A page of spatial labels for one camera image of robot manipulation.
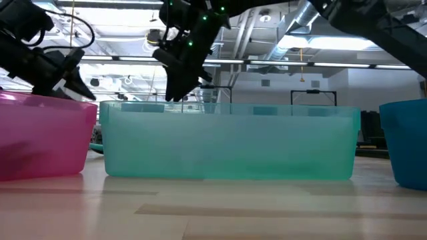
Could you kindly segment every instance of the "table surface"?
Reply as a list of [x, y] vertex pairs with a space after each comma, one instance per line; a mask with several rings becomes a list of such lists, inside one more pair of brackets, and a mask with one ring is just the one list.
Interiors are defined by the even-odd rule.
[[76, 176], [0, 183], [2, 240], [427, 239], [427, 193], [387, 160], [346, 182], [109, 177], [89, 152]]

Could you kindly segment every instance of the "ductwork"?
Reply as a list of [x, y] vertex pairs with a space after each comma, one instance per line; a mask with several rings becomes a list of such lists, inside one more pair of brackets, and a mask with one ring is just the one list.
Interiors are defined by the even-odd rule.
[[309, 34], [312, 30], [312, 23], [319, 16], [314, 6], [307, 0], [300, 0], [298, 8], [294, 12], [286, 15], [279, 23], [277, 29], [277, 42], [272, 50], [264, 57], [264, 60], [282, 60], [288, 49], [281, 47], [284, 37], [293, 34]]

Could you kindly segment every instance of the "ceiling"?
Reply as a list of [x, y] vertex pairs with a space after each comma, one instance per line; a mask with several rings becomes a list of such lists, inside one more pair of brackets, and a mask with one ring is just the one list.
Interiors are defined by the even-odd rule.
[[[93, 27], [96, 33], [95, 43], [86, 49], [87, 55], [120, 55], [120, 56], [151, 56], [155, 47], [149, 46], [146, 41], [146, 34], [150, 29], [164, 30], [164, 24], [159, 20], [158, 1], [154, 0], [150, 3], [149, 0], [76, 0], [75, 8], [70, 6], [71, 1], [42, 1], [34, 0], [40, 7], [50, 10], [62, 10], [66, 13], [74, 13], [76, 16], [86, 20]], [[406, 12], [413, 10], [413, 6], [419, 5], [420, 1], [409, 0], [389, 0], [390, 10], [397, 12]], [[274, 46], [276, 42], [276, 29], [284, 15], [295, 11], [298, 6], [298, 1], [283, 3], [278, 5], [270, 5], [262, 7], [262, 10], [268, 10], [268, 15], [271, 20], [262, 22], [257, 13], [251, 13], [246, 26], [245, 34], [248, 32], [248, 25], [252, 17], [256, 18], [253, 31], [250, 33], [250, 42], [242, 53], [243, 58], [249, 56], [265, 55]], [[58, 17], [53, 15], [55, 28], [50, 31], [46, 40], [41, 44], [42, 47], [48, 45], [70, 45], [70, 30], [71, 23], [68, 17]], [[84, 45], [90, 40], [90, 32], [88, 28], [74, 20], [73, 38], [71, 44], [73, 46]], [[237, 16], [230, 19], [232, 25], [231, 30], [223, 29], [218, 35], [216, 45], [219, 48], [218, 56], [220, 58], [232, 57], [232, 52], [238, 38], [240, 23], [242, 16]], [[322, 28], [331, 27], [326, 20], [317, 18], [313, 24], [313, 32], [316, 35], [328, 35], [327, 31]], [[300, 61], [301, 54], [299, 51], [288, 51], [286, 56], [289, 60]], [[345, 51], [345, 50], [327, 50], [327, 49], [302, 49], [303, 61], [320, 61], [333, 63], [381, 63], [381, 64], [399, 64], [399, 62], [382, 50], [375, 51]], [[300, 67], [290, 67], [287, 72], [290, 74], [300, 72]], [[220, 71], [228, 70], [226, 67], [220, 67], [214, 70], [210, 68], [211, 73], [219, 73]], [[321, 73], [326, 76], [336, 72], [336, 69], [331, 68], [309, 68], [307, 73]], [[19, 79], [9, 79], [6, 72], [0, 73], [0, 86], [4, 89], [20, 89], [30, 90], [31, 86]], [[161, 99], [161, 94], [165, 92], [166, 75], [160, 66], [147, 65], [105, 65], [105, 64], [81, 64], [81, 75], [85, 82], [91, 87], [91, 90], [100, 93], [108, 91], [108, 94], [97, 94], [99, 100], [117, 99], [117, 95], [111, 92], [130, 92], [143, 101], [148, 100], [147, 96], [136, 95], [139, 93], [159, 93], [157, 100]], [[100, 85], [93, 87], [90, 84], [92, 79], [98, 79]], [[203, 91], [195, 92], [195, 96], [190, 97], [190, 101], [197, 101], [197, 94], [203, 95]]]

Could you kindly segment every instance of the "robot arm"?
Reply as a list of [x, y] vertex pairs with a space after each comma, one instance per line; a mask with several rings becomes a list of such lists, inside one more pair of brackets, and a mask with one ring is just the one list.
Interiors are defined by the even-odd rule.
[[[252, 7], [287, 3], [290, 0], [211, 0], [211, 9], [202, 5], [201, 1], [197, 7], [193, 4], [197, 1], [163, 1], [161, 20], [168, 27], [178, 28], [180, 34], [172, 41], [162, 41], [153, 57], [165, 65], [168, 77], [166, 99], [179, 101], [199, 84], [198, 77], [211, 80], [201, 66], [220, 28], [230, 28], [228, 17]], [[427, 78], [427, 39], [391, 16], [384, 0], [308, 1], [331, 26], [371, 40]]]

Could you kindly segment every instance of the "fluorescent light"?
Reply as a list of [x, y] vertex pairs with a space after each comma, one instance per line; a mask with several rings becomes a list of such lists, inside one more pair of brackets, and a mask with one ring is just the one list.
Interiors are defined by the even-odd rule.
[[349, 68], [367, 68], [369, 64], [353, 64], [353, 63], [314, 63], [316, 67], [349, 67]]
[[[58, 2], [73, 2], [73, 0], [57, 0]], [[123, 4], [152, 4], [162, 5], [162, 1], [140, 1], [140, 0], [74, 0], [80, 3], [123, 3]]]
[[373, 42], [357, 37], [315, 37], [308, 43], [314, 49], [363, 50], [373, 46]]
[[158, 61], [154, 57], [119, 57], [122, 61], [145, 61], [145, 62], [156, 62]]
[[278, 43], [278, 47], [282, 49], [290, 49], [293, 47], [306, 48], [308, 41], [305, 37], [294, 37], [291, 35], [284, 35]]
[[205, 63], [235, 63], [243, 64], [243, 60], [232, 60], [232, 59], [206, 59]]
[[410, 70], [408, 66], [403, 66], [403, 65], [377, 65], [375, 68], [376, 69], [408, 69]]
[[113, 60], [112, 56], [83, 56], [82, 60]]
[[306, 66], [304, 62], [291, 62], [291, 61], [251, 61], [254, 65], [279, 65], [279, 66]]

